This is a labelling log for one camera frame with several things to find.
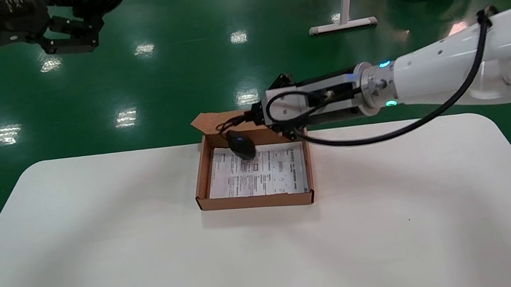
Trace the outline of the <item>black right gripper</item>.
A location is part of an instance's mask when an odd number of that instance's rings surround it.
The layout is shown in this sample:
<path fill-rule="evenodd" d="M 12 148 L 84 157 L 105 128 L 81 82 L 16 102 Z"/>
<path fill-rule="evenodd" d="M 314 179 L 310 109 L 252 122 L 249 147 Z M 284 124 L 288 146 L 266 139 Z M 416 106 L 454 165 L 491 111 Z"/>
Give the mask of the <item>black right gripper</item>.
<path fill-rule="evenodd" d="M 260 92 L 258 102 L 250 107 L 251 113 L 255 114 L 251 117 L 252 122 L 256 126 L 269 129 L 278 137 L 296 142 L 300 140 L 299 135 L 304 133 L 305 126 L 365 117 L 361 93 L 350 94 L 352 90 L 359 87 L 360 80 L 354 67 L 328 73 L 315 79 L 301 81 L 297 84 L 293 81 L 291 74 L 281 74 L 273 81 L 272 85 Z M 311 95 L 305 97 L 305 111 L 317 107 L 326 99 L 333 98 L 335 101 L 318 109 L 309 115 L 308 119 L 305 112 L 298 111 L 295 115 L 282 117 L 262 114 L 272 97 L 296 88 L 299 91 L 311 93 Z"/>

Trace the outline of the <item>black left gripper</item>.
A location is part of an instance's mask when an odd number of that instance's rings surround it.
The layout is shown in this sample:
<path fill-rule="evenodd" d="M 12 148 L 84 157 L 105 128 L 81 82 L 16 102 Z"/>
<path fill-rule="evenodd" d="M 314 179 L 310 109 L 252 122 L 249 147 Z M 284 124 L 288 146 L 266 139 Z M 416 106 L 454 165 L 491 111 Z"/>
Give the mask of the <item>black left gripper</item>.
<path fill-rule="evenodd" d="M 35 43 L 52 55 L 91 53 L 99 45 L 99 33 L 68 39 L 43 37 L 48 26 L 52 33 L 74 35 L 99 31 L 106 0 L 0 0 L 0 47 L 11 43 Z"/>

